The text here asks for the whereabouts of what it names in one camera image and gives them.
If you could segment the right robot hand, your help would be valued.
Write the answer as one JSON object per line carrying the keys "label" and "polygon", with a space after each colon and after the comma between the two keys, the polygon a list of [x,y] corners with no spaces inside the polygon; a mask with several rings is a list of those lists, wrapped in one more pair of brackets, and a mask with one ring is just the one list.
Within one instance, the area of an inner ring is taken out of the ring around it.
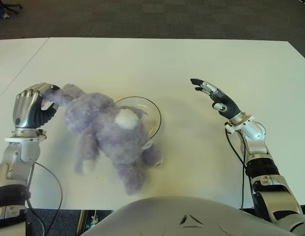
{"label": "right robot hand", "polygon": [[196,91],[201,91],[211,98],[212,108],[221,116],[230,120],[241,112],[237,104],[216,86],[200,79],[190,79],[190,81],[196,86],[194,88]]}

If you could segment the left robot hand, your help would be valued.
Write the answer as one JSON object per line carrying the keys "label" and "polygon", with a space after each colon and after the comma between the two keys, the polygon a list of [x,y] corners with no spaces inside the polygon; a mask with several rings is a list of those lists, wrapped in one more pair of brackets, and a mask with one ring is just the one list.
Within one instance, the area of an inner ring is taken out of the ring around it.
{"label": "left robot hand", "polygon": [[57,106],[51,104],[41,109],[44,95],[48,91],[57,91],[58,86],[40,83],[17,94],[13,109],[13,123],[20,129],[37,129],[46,124],[57,112]]}

